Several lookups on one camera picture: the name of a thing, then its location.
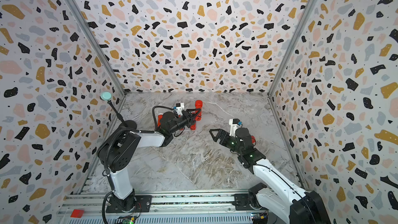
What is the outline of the red flashlight white rim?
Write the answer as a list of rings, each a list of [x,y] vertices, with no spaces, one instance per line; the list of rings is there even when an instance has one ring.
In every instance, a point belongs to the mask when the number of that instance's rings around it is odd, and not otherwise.
[[[159,114],[158,115],[158,129],[160,128],[160,126],[161,126],[161,119],[163,118],[163,115],[162,114]]]

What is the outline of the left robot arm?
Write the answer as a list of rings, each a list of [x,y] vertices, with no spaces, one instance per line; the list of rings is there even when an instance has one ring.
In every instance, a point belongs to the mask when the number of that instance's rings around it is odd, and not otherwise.
[[[127,166],[138,148],[166,147],[177,137],[177,131],[183,131],[195,125],[200,119],[201,109],[182,110],[166,107],[160,120],[155,119],[154,130],[139,130],[133,120],[123,120],[110,137],[100,146],[97,156],[104,167],[104,173],[111,187],[111,192],[105,197],[110,206],[103,213],[131,212],[138,209],[139,200],[130,183]]]

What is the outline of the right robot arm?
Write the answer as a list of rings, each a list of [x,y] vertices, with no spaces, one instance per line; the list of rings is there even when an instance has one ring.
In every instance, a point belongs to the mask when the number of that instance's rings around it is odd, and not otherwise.
[[[257,150],[247,128],[230,135],[223,129],[211,129],[214,142],[237,154],[242,166],[263,181],[250,189],[252,208],[266,208],[286,224],[329,224],[321,196],[306,191],[279,172],[266,156]]]

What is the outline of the microphone stand green head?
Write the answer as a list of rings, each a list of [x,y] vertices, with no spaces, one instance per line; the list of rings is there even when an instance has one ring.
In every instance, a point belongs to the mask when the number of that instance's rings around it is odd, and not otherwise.
[[[133,120],[125,121],[123,119],[122,115],[117,111],[117,109],[114,107],[114,105],[112,103],[112,94],[110,92],[107,92],[107,91],[102,92],[101,99],[106,101],[108,103],[108,105],[113,109],[113,111],[116,114],[117,119],[121,121],[120,127],[131,128],[131,129],[137,128],[137,124],[135,121],[133,121]]]

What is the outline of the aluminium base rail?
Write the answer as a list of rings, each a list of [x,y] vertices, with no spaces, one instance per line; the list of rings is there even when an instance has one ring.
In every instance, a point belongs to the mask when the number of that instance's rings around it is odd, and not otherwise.
[[[137,194],[139,207],[131,212],[103,213],[107,195],[67,197],[56,224],[283,224],[266,208],[252,208],[249,190],[171,191]],[[71,218],[74,209],[85,211]]]

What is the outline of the red block on rail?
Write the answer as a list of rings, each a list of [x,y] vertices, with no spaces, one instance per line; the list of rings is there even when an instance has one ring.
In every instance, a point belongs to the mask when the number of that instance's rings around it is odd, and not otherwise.
[[[70,215],[71,218],[82,218],[85,211],[83,209],[74,209]]]

